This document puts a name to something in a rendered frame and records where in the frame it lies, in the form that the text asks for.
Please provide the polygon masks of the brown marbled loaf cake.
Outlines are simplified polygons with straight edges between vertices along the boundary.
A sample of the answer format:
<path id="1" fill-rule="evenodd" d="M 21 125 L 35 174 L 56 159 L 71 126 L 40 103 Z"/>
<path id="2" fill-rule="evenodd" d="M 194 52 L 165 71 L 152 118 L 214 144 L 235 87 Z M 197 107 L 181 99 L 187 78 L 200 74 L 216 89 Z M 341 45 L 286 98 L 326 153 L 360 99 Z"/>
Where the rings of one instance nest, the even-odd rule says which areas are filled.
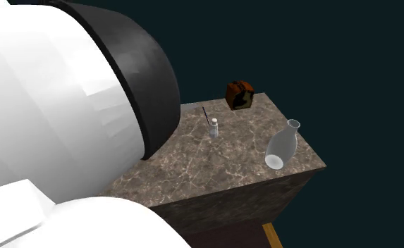
<path id="1" fill-rule="evenodd" d="M 248 109 L 253 102 L 255 91 L 248 82 L 238 80 L 226 86 L 225 100 L 231 110 Z"/>

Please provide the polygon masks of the brown marble counter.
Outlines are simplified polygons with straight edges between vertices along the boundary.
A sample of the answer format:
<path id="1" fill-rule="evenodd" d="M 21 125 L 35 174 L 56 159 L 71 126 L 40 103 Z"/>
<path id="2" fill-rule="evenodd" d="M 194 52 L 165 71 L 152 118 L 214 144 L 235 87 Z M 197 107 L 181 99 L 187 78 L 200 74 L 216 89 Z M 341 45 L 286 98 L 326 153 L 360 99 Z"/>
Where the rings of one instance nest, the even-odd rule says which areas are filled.
<path id="1" fill-rule="evenodd" d="M 211 138 L 216 118 L 219 136 Z M 303 139 L 279 170 L 264 157 L 286 117 L 264 93 L 250 108 L 233 111 L 224 99 L 200 102 L 183 111 L 169 140 L 105 191 L 153 210 L 182 236 L 252 221 L 270 223 L 325 163 Z"/>

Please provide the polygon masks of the clear glass vase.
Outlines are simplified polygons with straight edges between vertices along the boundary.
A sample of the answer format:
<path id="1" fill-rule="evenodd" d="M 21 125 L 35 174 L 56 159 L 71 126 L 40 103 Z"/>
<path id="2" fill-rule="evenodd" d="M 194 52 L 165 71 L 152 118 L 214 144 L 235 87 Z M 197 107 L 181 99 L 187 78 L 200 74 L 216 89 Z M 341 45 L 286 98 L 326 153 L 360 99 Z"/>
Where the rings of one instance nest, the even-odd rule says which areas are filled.
<path id="1" fill-rule="evenodd" d="M 265 163 L 271 169 L 282 169 L 295 154 L 298 145 L 296 137 L 300 123 L 289 119 L 286 126 L 269 141 L 265 153 Z"/>

